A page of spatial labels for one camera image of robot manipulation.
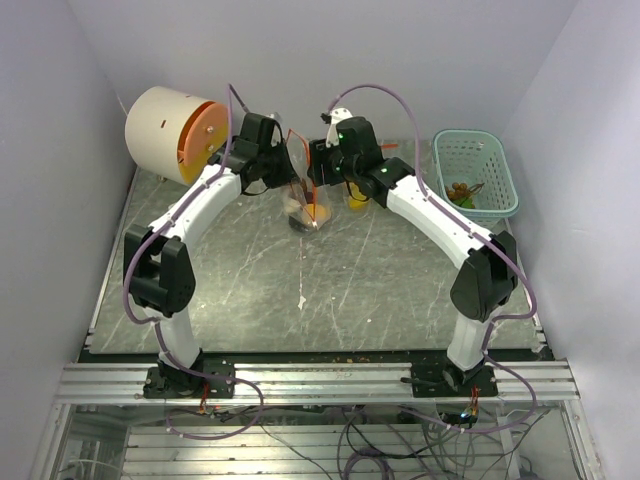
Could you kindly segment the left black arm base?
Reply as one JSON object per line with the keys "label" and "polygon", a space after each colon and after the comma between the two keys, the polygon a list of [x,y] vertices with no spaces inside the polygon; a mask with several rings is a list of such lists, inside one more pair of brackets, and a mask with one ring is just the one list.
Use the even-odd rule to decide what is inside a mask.
{"label": "left black arm base", "polygon": [[209,398],[228,399],[233,396],[235,385],[228,377],[233,377],[235,368],[226,360],[197,360],[193,368],[205,376],[192,375],[183,370],[165,365],[157,365],[147,371],[143,386],[145,399],[200,398],[209,389]]}

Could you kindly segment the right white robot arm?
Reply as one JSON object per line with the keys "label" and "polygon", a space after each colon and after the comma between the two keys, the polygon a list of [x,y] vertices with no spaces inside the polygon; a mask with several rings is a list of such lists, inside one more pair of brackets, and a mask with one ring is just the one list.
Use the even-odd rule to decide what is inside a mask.
{"label": "right white robot arm", "polygon": [[420,185],[420,177],[403,160],[387,158],[371,123],[338,108],[321,116],[325,139],[310,147],[308,174],[316,186],[346,186],[349,193],[372,200],[404,218],[434,242],[458,272],[450,289],[458,312],[447,348],[451,365],[440,373],[450,394],[465,394],[476,383],[483,362],[489,322],[509,301],[518,285],[514,272],[516,242],[481,227],[440,196]]}

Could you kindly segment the fake orange fruit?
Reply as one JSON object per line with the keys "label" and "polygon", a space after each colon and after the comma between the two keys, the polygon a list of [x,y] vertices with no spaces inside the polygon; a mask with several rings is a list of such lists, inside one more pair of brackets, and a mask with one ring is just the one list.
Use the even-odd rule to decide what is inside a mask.
{"label": "fake orange fruit", "polygon": [[307,227],[320,229],[331,218],[331,210],[320,204],[306,204],[301,218]]}

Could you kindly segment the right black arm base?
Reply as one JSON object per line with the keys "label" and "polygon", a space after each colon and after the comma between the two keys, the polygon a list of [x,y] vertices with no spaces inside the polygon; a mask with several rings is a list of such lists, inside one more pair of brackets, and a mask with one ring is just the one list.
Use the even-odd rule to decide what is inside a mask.
{"label": "right black arm base", "polygon": [[496,397],[498,388],[494,369],[480,363],[462,371],[451,362],[413,364],[400,381],[412,388],[415,398]]}

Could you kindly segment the teal plastic basket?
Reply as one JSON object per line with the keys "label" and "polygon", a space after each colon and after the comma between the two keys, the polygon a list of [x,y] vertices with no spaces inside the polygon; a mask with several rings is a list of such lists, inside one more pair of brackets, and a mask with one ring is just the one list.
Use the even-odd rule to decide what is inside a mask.
{"label": "teal plastic basket", "polygon": [[[439,194],[471,221],[493,229],[518,211],[519,198],[506,154],[495,135],[481,130],[442,130],[432,140],[432,158]],[[445,187],[452,183],[484,184],[474,197],[474,209],[460,208],[448,200]]]}

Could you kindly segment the fake longan bunch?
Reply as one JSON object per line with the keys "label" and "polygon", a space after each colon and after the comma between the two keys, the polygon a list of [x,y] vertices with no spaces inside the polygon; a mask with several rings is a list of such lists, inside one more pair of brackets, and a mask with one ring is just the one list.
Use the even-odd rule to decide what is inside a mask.
{"label": "fake longan bunch", "polygon": [[445,193],[448,200],[454,205],[460,208],[474,209],[474,197],[482,191],[483,187],[483,183],[471,186],[466,183],[452,183],[445,187]]}

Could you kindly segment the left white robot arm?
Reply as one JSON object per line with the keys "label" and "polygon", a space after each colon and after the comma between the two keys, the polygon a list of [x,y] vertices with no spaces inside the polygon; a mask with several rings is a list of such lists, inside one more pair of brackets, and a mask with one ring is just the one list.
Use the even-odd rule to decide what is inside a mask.
{"label": "left white robot arm", "polygon": [[125,234],[123,303],[137,325],[150,324],[159,361],[171,369],[168,384],[182,397],[203,387],[189,304],[196,287],[191,254],[216,217],[255,182],[276,189],[294,180],[285,136],[276,115],[247,113],[238,134],[209,154],[202,173],[169,210]]}

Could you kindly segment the clear zip bag red seal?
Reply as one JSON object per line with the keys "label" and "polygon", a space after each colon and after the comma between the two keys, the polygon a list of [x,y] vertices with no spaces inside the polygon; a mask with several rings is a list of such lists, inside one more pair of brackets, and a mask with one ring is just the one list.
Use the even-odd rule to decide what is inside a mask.
{"label": "clear zip bag red seal", "polygon": [[[285,193],[289,193],[295,196],[303,207],[306,204],[320,204],[331,210],[326,188],[317,187],[309,174],[309,168],[311,167],[311,150],[308,140],[293,129],[289,129],[286,135],[286,146],[297,177],[281,189],[282,197]],[[302,221],[301,214],[302,212],[294,217]],[[313,228],[312,232],[317,232],[320,229]]]}

